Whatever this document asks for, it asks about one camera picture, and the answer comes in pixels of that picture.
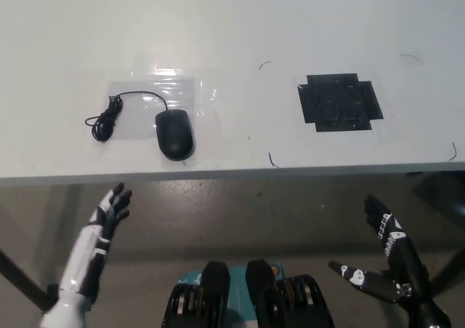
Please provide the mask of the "white and black left hand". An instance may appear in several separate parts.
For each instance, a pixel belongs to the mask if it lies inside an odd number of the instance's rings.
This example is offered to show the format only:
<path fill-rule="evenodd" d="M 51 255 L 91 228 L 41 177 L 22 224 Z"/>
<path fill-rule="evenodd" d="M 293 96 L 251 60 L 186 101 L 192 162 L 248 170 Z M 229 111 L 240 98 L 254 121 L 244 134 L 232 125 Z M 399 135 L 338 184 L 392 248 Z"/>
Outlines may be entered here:
<path fill-rule="evenodd" d="M 78 235 L 59 285 L 59 293 L 75 292 L 94 302 L 100 277 L 118 224 L 129 216 L 132 192 L 119 183 L 103 197 Z"/>

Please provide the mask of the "black and white right hand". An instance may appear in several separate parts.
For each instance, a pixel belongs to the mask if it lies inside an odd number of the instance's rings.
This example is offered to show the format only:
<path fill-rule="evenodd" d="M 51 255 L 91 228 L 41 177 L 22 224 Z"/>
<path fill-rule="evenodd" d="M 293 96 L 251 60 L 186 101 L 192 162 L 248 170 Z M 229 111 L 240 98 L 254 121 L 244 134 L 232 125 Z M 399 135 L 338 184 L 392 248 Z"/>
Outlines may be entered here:
<path fill-rule="evenodd" d="M 335 260 L 328 266 L 356 290 L 399 305 L 408 315 L 409 327 L 450 327 L 448 315 L 434 301 L 426 266 L 395 215 L 371 193 L 364 200 L 364 211 L 389 269 L 374 273 Z"/>

